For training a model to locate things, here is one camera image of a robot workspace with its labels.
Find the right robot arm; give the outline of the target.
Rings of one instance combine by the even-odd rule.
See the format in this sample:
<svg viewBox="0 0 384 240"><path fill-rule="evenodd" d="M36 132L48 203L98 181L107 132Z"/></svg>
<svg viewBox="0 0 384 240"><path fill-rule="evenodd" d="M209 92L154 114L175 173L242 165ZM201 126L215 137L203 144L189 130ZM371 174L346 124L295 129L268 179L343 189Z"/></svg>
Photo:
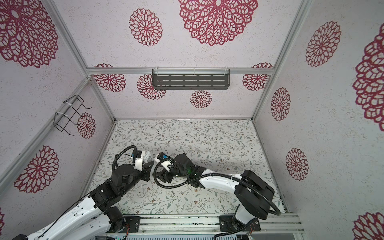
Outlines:
<svg viewBox="0 0 384 240"><path fill-rule="evenodd" d="M233 216L238 223L247 224L255 218L265 220L268 214L281 215L281 210L273 203L274 189L251 170L234 175L222 174L195 165L186 154L172 158L161 152L155 161L153 176L161 188L190 185L234 194L240 202Z"/></svg>

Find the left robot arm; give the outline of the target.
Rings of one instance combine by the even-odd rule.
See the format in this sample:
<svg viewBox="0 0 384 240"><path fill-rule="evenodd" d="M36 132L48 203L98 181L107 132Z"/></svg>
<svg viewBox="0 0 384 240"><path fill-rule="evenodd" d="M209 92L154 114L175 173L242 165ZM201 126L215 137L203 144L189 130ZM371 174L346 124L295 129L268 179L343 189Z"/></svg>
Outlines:
<svg viewBox="0 0 384 240"><path fill-rule="evenodd" d="M115 206L140 181L149 181L154 162L134 165L123 164L112 170L103 184L72 205L56 221L29 234L19 234L15 240L90 240L108 231L124 228L125 217Z"/></svg>

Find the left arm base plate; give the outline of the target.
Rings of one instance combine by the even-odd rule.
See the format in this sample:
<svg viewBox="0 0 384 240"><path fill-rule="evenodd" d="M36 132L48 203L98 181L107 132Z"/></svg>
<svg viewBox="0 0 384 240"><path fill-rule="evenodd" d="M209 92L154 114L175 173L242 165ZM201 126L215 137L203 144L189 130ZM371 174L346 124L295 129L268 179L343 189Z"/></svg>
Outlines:
<svg viewBox="0 0 384 240"><path fill-rule="evenodd" d="M123 224L122 233L137 233L139 231L141 217L126 216Z"/></svg>

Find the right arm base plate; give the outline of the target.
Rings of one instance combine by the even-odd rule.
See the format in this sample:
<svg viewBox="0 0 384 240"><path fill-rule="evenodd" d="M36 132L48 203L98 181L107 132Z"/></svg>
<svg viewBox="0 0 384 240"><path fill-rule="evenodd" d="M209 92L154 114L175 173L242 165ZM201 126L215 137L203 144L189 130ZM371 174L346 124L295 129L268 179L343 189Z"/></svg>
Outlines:
<svg viewBox="0 0 384 240"><path fill-rule="evenodd" d="M219 225L221 232L233 232L242 227L244 227L247 223L243 224L240 221L236 220L234 216L219 216ZM261 226L259 223L259 219L252 219L252 222L243 230L243 232L259 232L261 230Z"/></svg>

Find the grey wall shelf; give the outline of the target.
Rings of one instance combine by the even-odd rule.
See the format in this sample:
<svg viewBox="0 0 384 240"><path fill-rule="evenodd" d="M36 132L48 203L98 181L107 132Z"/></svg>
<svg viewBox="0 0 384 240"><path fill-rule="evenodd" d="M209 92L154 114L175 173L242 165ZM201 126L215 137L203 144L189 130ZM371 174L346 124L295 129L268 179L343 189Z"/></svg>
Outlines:
<svg viewBox="0 0 384 240"><path fill-rule="evenodd" d="M229 69L215 71L152 70L152 85L156 90L227 90L231 83Z"/></svg>

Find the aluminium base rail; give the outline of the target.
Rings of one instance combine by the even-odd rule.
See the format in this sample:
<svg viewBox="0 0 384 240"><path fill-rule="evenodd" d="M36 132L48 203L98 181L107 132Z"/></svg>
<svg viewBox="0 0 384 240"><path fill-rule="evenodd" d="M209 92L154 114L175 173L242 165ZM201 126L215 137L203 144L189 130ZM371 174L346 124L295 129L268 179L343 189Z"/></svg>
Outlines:
<svg viewBox="0 0 384 240"><path fill-rule="evenodd" d="M195 235L221 233L220 214L184 214L184 215L126 215L141 217L137 233L134 235ZM261 230L253 234L304 234L304 226L297 214L269 215L259 220Z"/></svg>

